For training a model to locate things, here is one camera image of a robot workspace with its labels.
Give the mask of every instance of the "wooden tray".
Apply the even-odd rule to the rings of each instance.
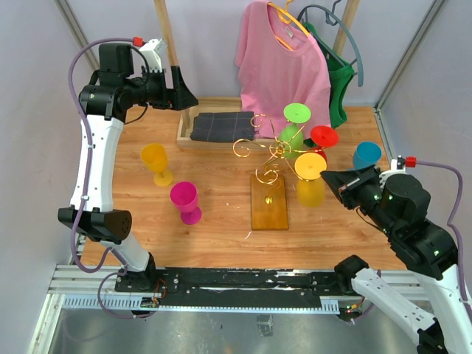
[[[199,104],[181,112],[177,130],[177,145],[181,149],[232,149],[232,142],[197,142],[191,140],[193,120],[204,112],[239,112],[241,99],[239,97],[199,97]],[[255,142],[269,146],[273,139],[255,139]],[[263,149],[251,145],[251,149]]]

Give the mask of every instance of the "orange rectangular base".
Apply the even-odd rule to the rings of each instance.
[[[253,230],[287,230],[288,213],[285,179],[279,175],[274,185],[260,183],[251,175],[251,216]]]

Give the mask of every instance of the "yellow wine glass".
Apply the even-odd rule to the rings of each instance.
[[[165,187],[172,183],[174,175],[167,169],[167,154],[160,144],[149,144],[141,150],[141,160],[146,168],[154,172],[154,183]]]
[[[296,184],[296,198],[304,207],[315,208],[325,200],[325,183],[323,178],[312,181],[299,180]]]

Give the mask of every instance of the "orange hanger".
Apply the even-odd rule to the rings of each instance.
[[[279,5],[276,5],[274,4],[273,2],[269,2],[268,5],[269,6],[272,6],[272,7],[275,7],[277,9],[277,11],[279,12],[279,18],[280,20],[285,23],[285,24],[290,24],[291,22],[293,22],[295,25],[298,26],[298,28],[301,29],[301,31],[303,33],[305,33],[307,35],[307,37],[310,37],[310,33],[303,27],[302,24],[300,24],[296,18],[294,18],[290,13],[288,13],[288,4],[290,4],[293,0],[288,0],[287,1],[287,4],[285,4],[285,10],[282,9]],[[284,42],[283,39],[281,39],[278,35],[275,36],[275,38],[277,38],[277,40],[287,49],[289,50],[293,50],[293,48],[291,48],[286,42]]]
[[[287,2],[285,3],[285,12],[287,13],[288,12],[288,4],[290,4],[293,0],[287,0]],[[283,14],[281,12],[279,12],[279,18],[280,20],[284,23],[284,24],[290,24],[292,22],[291,19],[286,19],[285,17],[283,17]]]

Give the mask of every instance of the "blue cup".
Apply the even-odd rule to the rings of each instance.
[[[356,170],[376,164],[382,157],[382,149],[374,142],[362,142],[357,145],[353,156]]]

